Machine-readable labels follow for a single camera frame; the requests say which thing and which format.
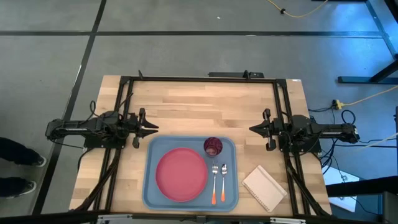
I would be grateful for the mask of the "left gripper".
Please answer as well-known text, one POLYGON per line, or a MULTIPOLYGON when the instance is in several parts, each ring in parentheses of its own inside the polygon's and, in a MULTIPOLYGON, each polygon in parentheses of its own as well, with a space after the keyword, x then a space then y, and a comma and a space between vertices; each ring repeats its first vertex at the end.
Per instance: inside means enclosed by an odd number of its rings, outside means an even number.
POLYGON ((130 133, 135 134, 133 141, 132 141, 132 146, 136 149, 139 148, 139 141, 140 139, 143 139, 144 137, 150 135, 150 134, 154 134, 157 132, 156 129, 158 129, 159 127, 148 122, 148 121, 144 121, 145 115, 146 115, 146 111, 144 108, 141 108, 139 110, 138 115, 136 115, 135 113, 128 113, 129 118, 127 119, 127 128, 129 130, 130 133), (143 129, 143 124, 142 122, 144 121, 144 127, 145 128, 155 128, 155 129, 143 129))

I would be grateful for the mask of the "person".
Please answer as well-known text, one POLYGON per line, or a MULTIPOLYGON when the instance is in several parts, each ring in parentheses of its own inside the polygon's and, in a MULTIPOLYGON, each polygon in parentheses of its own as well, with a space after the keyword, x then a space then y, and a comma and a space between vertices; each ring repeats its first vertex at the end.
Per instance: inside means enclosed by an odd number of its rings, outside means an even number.
MULTIPOLYGON (((8 138, 0 137, 0 158, 16 165, 43 167, 47 159, 35 150, 8 138)), ((0 198, 16 198, 32 193, 37 188, 34 180, 22 177, 0 178, 0 198)))

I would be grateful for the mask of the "black bar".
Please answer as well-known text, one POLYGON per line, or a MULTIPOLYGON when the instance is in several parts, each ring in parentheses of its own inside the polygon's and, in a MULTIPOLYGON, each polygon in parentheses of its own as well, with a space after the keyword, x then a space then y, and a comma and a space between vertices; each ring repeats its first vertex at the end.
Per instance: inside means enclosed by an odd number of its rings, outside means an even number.
POLYGON ((326 186, 328 196, 331 197, 383 194, 384 192, 398 194, 398 175, 350 182, 344 185, 340 193, 337 190, 337 184, 326 186))

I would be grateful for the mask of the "red round plate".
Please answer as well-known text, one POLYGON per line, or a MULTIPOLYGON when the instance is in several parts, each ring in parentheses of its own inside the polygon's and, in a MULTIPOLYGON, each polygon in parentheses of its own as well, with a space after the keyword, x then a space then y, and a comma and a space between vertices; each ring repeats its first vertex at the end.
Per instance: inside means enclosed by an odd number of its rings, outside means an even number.
POLYGON ((208 169, 204 158, 193 149, 180 147, 165 153, 157 164, 155 182, 173 202, 189 202, 204 190, 208 169))

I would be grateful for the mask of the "fork with orange handle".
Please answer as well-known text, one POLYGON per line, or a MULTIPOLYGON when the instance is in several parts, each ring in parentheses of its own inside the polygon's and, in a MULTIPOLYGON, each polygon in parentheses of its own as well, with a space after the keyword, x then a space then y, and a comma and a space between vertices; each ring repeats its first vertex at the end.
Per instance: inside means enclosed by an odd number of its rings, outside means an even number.
POLYGON ((215 162, 212 165, 212 173, 213 173, 213 191, 212 191, 211 204, 216 205, 216 176, 218 173, 218 165, 215 162))

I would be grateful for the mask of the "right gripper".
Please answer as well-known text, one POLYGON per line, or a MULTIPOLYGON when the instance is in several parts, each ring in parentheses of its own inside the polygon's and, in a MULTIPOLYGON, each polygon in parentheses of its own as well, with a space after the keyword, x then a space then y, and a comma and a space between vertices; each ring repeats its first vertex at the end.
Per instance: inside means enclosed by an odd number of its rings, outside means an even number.
POLYGON ((264 110, 263 118, 264 118, 264 121, 261 124, 252 126, 249 129, 251 131, 254 131, 255 133, 259 134, 263 138, 266 138, 268 140, 268 143, 266 144, 266 150, 273 151, 277 146, 276 140, 273 138, 273 136, 280 135, 280 131, 282 129, 282 123, 279 118, 275 118, 275 119, 271 120, 271 110, 269 108, 266 108, 264 110))

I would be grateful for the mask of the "black aluminium table frame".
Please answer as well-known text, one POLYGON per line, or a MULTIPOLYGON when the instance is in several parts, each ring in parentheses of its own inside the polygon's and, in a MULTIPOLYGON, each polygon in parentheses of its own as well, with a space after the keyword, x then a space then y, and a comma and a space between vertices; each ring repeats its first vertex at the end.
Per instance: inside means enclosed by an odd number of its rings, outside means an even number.
MULTIPOLYGON (((291 217, 289 194, 270 213, 242 186, 241 181, 258 165, 263 166, 287 191, 287 175, 283 154, 278 149, 268 152, 266 140, 249 130, 262 122, 262 112, 271 109, 276 117, 273 85, 269 83, 205 82, 205 78, 193 78, 194 82, 175 78, 170 82, 134 81, 130 112, 145 108, 149 122, 159 126, 159 132, 140 140, 140 148, 134 149, 131 135, 121 151, 116 183, 111 203, 111 212, 193 215, 291 217), (236 145, 239 199, 230 212, 184 212, 157 211, 148 209, 142 201, 147 145, 159 135, 226 136, 236 145)), ((120 76, 105 75, 99 89, 97 111, 113 109, 118 92, 120 76)), ((69 209, 77 208, 98 182, 105 149, 93 149, 81 160, 69 209)), ((312 154, 300 157, 305 184, 315 200, 331 214, 322 169, 312 154)))

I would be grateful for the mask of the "spoon with orange handle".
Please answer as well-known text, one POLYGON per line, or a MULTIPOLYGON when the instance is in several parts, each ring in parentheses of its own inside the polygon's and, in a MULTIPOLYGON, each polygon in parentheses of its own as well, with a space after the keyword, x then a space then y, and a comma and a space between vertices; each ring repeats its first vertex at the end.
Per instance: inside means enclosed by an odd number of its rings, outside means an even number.
POLYGON ((222 175, 222 190, 221 190, 221 201, 225 202, 225 176, 228 172, 228 168, 226 164, 223 164, 221 167, 221 175, 222 175))

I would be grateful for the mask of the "white board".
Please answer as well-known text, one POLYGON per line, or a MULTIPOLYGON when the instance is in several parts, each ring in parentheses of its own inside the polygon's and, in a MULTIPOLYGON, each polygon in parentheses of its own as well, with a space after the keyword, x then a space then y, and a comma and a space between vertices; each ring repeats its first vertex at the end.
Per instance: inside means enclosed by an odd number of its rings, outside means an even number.
MULTIPOLYGON (((345 184, 350 183, 350 182, 358 182, 360 181, 360 178, 340 171, 337 168, 334 167, 324 167, 322 169, 323 171, 323 178, 325 181, 325 185, 338 185, 338 190, 337 192, 340 193, 341 189, 344 187, 345 184)), ((356 210, 356 199, 357 196, 348 196, 348 197, 331 197, 329 196, 329 202, 332 205, 335 205, 337 207, 340 207, 346 211, 349 212, 355 212, 356 210)))

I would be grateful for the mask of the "black steel table legs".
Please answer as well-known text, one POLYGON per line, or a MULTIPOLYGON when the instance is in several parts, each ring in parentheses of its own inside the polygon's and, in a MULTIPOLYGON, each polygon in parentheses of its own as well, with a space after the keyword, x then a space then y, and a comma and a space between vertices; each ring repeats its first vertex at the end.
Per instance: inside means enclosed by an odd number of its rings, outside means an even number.
POLYGON ((368 8, 369 13, 373 17, 373 20, 378 28, 378 31, 381 33, 381 37, 386 47, 388 48, 388 50, 392 55, 393 62, 391 62, 388 66, 386 66, 381 71, 377 72, 375 75, 371 77, 340 76, 337 78, 337 82, 344 84, 398 85, 398 77, 389 78, 390 75, 398 71, 398 53, 396 52, 393 44, 391 43, 387 32, 385 31, 380 19, 378 18, 369 0, 366 1, 366 6, 368 8))

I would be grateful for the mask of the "blue plastic tray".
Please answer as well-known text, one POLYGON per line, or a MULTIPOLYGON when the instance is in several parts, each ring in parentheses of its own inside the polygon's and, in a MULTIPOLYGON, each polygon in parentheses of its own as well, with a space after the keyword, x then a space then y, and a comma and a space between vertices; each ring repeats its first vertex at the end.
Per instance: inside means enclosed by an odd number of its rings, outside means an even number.
POLYGON ((190 212, 230 212, 238 203, 239 187, 236 159, 236 146, 227 137, 220 137, 223 149, 215 157, 208 156, 203 144, 206 136, 157 136, 148 145, 147 159, 144 170, 142 201, 151 210, 190 211, 190 212), (208 180, 203 192, 189 202, 173 202, 167 199, 158 189, 155 182, 155 170, 161 157, 175 148, 186 147, 193 149, 204 158, 208 169, 208 180), (218 165, 216 176, 216 205, 211 204, 213 191, 213 163, 218 165), (221 167, 227 165, 225 176, 225 198, 221 201, 222 175, 221 167))

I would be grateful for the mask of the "black crossbar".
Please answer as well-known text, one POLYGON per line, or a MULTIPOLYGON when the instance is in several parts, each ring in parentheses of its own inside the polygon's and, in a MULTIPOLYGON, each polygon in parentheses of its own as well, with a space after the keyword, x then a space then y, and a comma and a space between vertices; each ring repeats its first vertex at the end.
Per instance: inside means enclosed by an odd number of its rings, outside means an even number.
POLYGON ((292 220, 298 224, 398 224, 398 220, 383 222, 366 222, 361 220, 339 219, 334 216, 294 215, 292 217, 242 216, 242 215, 187 215, 162 213, 109 213, 106 210, 72 211, 65 213, 48 213, 0 218, 0 224, 79 224, 95 221, 112 220, 116 218, 148 219, 148 220, 178 220, 205 223, 210 221, 227 222, 266 222, 282 223, 292 220))

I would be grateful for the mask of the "beige spiral notebook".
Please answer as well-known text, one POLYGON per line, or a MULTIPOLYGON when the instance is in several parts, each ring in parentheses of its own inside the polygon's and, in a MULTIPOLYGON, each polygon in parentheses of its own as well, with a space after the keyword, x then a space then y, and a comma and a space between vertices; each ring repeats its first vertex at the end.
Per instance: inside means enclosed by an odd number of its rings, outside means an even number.
POLYGON ((268 212, 272 212, 287 195, 284 188, 260 165, 242 184, 268 212))

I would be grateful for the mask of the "black mounting bracket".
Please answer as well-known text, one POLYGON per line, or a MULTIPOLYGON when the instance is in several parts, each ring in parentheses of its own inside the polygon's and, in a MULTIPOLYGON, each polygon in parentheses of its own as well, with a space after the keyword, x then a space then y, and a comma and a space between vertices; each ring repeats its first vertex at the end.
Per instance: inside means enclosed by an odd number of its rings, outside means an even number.
POLYGON ((264 74, 261 72, 249 72, 247 70, 244 72, 210 72, 208 76, 218 78, 264 78, 264 74))

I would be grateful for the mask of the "red faceted plastic cup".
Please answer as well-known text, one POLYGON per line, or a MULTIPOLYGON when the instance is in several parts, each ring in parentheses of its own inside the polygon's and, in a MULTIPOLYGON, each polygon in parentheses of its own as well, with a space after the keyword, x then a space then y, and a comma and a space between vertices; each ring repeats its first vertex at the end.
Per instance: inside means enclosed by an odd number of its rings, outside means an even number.
POLYGON ((223 144, 219 138, 209 137, 205 140, 203 147, 208 156, 214 157, 222 152, 223 144))

